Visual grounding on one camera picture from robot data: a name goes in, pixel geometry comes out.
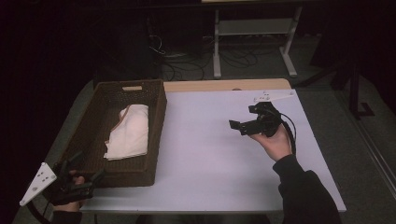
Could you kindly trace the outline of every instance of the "folded white cloth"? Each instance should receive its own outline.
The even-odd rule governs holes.
[[[120,160],[148,152],[149,107],[146,105],[128,105],[120,112],[120,122],[111,130],[105,141],[109,161]]]

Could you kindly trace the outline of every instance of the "dark background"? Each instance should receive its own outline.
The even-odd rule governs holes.
[[[149,35],[161,35],[164,43],[174,49],[194,52],[200,50],[202,35],[213,35],[211,9],[162,13],[104,10],[124,7],[125,2],[127,7],[149,4],[2,1],[1,117],[6,143],[1,156],[1,223],[10,223],[14,218],[20,199],[84,85],[92,79],[97,83],[158,77],[157,58],[148,48],[152,44]],[[290,9],[228,7],[221,16],[282,17]],[[297,34],[323,34],[312,64],[326,68],[347,59],[344,70],[356,64],[396,111],[394,15],[395,6],[390,0],[323,1],[304,8]]]

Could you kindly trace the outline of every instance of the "forearm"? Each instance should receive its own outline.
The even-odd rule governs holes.
[[[81,218],[80,212],[54,211],[51,224],[78,224]]]
[[[330,193],[313,171],[305,172],[294,155],[282,158],[274,165],[281,184],[284,223],[341,223]]]

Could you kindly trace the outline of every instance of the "basket handle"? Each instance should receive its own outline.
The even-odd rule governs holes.
[[[130,86],[130,87],[122,87],[124,91],[142,91],[143,87],[142,86]]]

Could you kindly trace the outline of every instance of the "brown wicker basket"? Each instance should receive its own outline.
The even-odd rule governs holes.
[[[166,103],[162,80],[99,83],[61,161],[82,151],[83,159],[76,167],[79,173],[89,177],[105,168],[106,176],[97,188],[153,185]],[[105,141],[119,122],[120,111],[132,104],[148,106],[148,153],[108,161],[104,158],[107,152]]]

